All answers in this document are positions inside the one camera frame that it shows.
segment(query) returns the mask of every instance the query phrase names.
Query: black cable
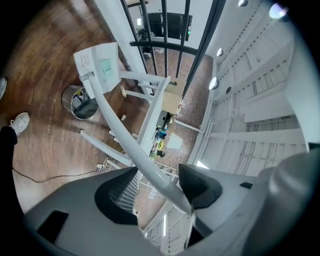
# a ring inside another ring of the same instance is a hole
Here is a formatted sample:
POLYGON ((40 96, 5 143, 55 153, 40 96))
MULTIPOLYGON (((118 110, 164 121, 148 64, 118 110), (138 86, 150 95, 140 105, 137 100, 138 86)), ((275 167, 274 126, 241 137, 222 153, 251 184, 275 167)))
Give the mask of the black cable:
POLYGON ((98 170, 92 170, 92 171, 88 171, 86 173, 81 173, 81 174, 77 174, 77 175, 58 175, 58 176, 54 176, 54 177, 49 177, 49 178, 45 178, 43 180, 35 180, 27 175, 24 175, 20 172, 18 172, 16 169, 12 168, 13 171, 15 171, 17 174, 20 174, 21 176, 35 182, 35 183, 44 183, 44 182, 47 182, 47 181, 50 181, 50 180, 53 180, 55 178, 59 178, 59 177, 78 177, 78 176, 82 176, 82 175, 86 175, 86 174, 90 174, 90 173, 98 173, 99 171, 98 170))

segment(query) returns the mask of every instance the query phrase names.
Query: green plant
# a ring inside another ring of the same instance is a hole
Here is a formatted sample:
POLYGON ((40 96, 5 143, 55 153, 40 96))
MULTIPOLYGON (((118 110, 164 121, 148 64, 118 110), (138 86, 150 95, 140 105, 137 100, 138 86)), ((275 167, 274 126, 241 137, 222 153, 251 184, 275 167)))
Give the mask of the green plant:
POLYGON ((136 29, 138 32, 136 33, 136 35, 139 37, 139 39, 141 41, 144 41, 148 38, 148 33, 147 30, 145 28, 141 28, 141 29, 136 29))

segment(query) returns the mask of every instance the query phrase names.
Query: shoelace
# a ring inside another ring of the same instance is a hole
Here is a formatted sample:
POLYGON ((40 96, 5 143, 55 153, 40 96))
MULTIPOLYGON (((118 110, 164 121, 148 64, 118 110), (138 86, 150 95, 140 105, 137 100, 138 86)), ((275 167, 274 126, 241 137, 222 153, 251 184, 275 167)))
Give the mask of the shoelace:
POLYGON ((17 125, 16 125, 16 122, 15 122, 14 120, 11 120, 11 121, 10 121, 10 124, 11 124, 11 127, 14 129, 16 135, 20 135, 20 133, 17 132, 18 127, 17 127, 17 125))

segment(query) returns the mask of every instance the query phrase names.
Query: white curved tube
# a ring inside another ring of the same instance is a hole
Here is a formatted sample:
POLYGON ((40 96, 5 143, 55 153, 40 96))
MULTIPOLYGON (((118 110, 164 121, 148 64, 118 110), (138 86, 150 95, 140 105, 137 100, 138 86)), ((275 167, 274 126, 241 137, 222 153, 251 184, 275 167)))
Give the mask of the white curved tube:
POLYGON ((191 206, 184 193, 156 166, 131 136, 105 99, 101 87, 96 84, 92 75, 89 76, 89 81, 105 121, 133 163, 166 199, 182 212, 190 215, 191 206))

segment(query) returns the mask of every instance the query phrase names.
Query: power cord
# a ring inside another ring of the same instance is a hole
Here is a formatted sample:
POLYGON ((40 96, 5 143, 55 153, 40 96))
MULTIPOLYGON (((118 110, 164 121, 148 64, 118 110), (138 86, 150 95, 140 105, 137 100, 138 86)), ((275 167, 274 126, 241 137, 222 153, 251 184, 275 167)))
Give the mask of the power cord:
POLYGON ((35 183, 45 183, 47 181, 50 181, 50 180, 53 180, 53 179, 56 179, 56 178, 60 178, 60 177, 79 177, 79 176, 90 174, 90 173, 99 173, 99 172, 101 172, 102 169, 106 169, 106 172, 108 172, 108 171, 111 170, 112 166, 111 166, 111 164, 107 165, 107 161, 108 161, 108 157, 103 161, 103 166, 99 170, 92 170, 92 171, 88 171, 88 172, 77 174, 77 175, 58 175, 58 176, 48 177, 48 178, 45 178, 45 179, 42 179, 42 180, 35 180, 35 179, 33 179, 33 178, 31 178, 31 177, 29 177, 27 175, 22 174, 21 172, 17 171, 14 168, 12 168, 12 170, 15 171, 17 174, 19 174, 19 175, 21 175, 21 176, 23 176, 23 177, 35 182, 35 183))

